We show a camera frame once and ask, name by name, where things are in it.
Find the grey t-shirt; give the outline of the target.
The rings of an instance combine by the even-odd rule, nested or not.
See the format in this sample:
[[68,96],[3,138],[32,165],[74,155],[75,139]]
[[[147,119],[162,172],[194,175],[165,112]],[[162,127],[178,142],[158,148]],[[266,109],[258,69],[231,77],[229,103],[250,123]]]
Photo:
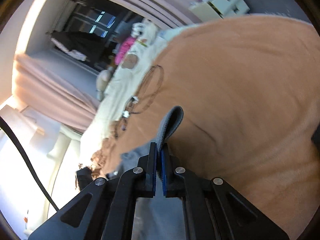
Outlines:
[[[121,155],[119,174],[137,167],[139,158],[149,153],[151,142],[157,145],[158,156],[164,143],[173,135],[183,119],[180,106],[172,108],[161,121],[155,138]],[[153,198],[138,198],[133,220],[132,239],[185,239],[185,225],[182,201],[166,198],[162,189],[162,162],[156,161],[156,194]]]

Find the cream bed sheet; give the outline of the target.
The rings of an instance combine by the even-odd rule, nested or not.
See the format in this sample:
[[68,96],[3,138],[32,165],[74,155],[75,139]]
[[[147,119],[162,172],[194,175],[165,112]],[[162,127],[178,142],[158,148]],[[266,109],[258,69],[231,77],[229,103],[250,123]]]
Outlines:
[[184,29],[187,29],[187,26],[159,30],[153,23],[146,27],[143,36],[134,43],[129,51],[138,57],[138,62],[132,69],[124,68],[124,62],[118,66],[104,91],[105,97],[93,121],[80,139],[81,147],[88,146],[94,151],[101,147],[102,140],[110,135],[112,122],[120,119],[125,105],[134,96],[154,59],[169,41]]

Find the pink curtain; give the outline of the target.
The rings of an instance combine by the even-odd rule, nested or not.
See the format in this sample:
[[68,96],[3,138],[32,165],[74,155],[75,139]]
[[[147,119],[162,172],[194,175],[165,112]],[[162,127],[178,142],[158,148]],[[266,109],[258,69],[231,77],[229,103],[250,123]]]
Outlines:
[[[102,0],[135,12],[163,29],[197,22],[189,0]],[[97,110],[95,78],[82,63],[52,50],[50,32],[71,15],[69,0],[33,0],[20,31],[12,93],[44,115],[84,130]]]

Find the orange fleece blanket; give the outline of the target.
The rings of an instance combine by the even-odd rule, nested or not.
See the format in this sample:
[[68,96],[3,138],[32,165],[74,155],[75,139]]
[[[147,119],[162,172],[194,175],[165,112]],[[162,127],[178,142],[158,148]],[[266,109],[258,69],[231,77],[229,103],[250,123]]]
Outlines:
[[254,15],[182,31],[154,63],[164,80],[118,140],[92,155],[103,172],[150,141],[174,106],[169,147],[202,178],[221,176],[291,239],[319,206],[319,35],[303,21]]

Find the pink plush toy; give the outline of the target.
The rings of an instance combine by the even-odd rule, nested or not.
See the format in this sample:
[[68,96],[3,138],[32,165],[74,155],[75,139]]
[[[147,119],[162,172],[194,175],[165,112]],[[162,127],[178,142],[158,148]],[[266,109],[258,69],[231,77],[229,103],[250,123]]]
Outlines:
[[119,65],[121,63],[125,54],[129,51],[131,46],[134,44],[135,40],[136,39],[134,37],[129,36],[123,41],[123,43],[120,45],[119,49],[116,52],[116,57],[114,59],[114,62],[116,65]]

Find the white bedside cabinet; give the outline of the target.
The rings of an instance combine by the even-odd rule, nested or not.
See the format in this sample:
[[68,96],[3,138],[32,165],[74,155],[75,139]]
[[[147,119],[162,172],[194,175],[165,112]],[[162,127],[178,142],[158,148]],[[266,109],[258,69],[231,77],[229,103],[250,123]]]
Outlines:
[[189,10],[202,22],[247,14],[244,0],[190,0]]

